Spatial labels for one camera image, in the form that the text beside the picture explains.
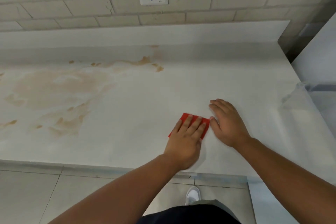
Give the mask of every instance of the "red cloth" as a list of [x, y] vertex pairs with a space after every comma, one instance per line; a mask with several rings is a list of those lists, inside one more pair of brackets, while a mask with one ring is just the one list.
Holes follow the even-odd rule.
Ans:
[[[180, 120], [182, 120], [182, 124], [185, 122], [185, 120], [187, 119], [188, 115], [189, 115], [189, 113], [183, 113], [183, 115], [182, 115], [181, 118], [180, 118]], [[193, 116], [192, 116], [192, 120], [191, 120], [189, 126], [191, 126], [191, 124], [193, 124], [194, 121], [195, 121], [197, 118], [198, 118], [198, 116], [193, 115]], [[205, 123], [206, 125], [205, 125], [205, 129], [204, 129], [204, 131], [203, 131], [203, 134], [201, 135], [201, 139], [204, 138], [205, 134], [206, 134], [207, 131], [208, 131], [208, 128], [209, 128], [209, 125], [210, 125], [210, 120], [209, 120], [209, 119], [206, 119], [206, 118], [202, 118], [202, 122], [201, 122], [201, 124], [202, 124], [202, 123]]]

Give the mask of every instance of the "shoe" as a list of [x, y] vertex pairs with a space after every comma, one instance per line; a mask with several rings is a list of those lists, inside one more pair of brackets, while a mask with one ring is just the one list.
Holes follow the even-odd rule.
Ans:
[[185, 205], [191, 205], [192, 203], [201, 199], [200, 190], [196, 186], [192, 186], [185, 196]]

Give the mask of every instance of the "hand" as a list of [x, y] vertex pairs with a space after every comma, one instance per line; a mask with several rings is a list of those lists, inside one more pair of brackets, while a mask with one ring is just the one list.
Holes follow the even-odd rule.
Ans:
[[232, 104], [222, 99], [210, 100], [209, 107], [217, 116], [210, 117], [210, 126], [216, 137], [227, 146], [236, 147], [250, 138], [245, 124]]
[[177, 122], [163, 153], [175, 162], [179, 171], [191, 167], [200, 156], [201, 135], [205, 123], [200, 125], [202, 117], [199, 116], [189, 127], [192, 118], [193, 116], [189, 115], [183, 124], [182, 120]]

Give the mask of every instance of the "left hand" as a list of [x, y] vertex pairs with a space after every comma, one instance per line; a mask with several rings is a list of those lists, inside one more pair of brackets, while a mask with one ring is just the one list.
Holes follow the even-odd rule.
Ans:
[[199, 116], [189, 127], [192, 118], [193, 116], [189, 115], [183, 124], [182, 120], [177, 122], [163, 153], [176, 164], [178, 170], [188, 169], [200, 156], [201, 135], [205, 123], [201, 124], [202, 117]]

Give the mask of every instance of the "forearm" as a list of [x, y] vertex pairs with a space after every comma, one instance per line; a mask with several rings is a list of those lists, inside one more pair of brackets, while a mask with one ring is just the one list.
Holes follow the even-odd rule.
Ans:
[[301, 224], [335, 223], [336, 187], [264, 146], [246, 140], [235, 149]]
[[130, 171], [92, 193], [50, 224], [135, 223], [166, 183], [178, 172], [164, 155]]

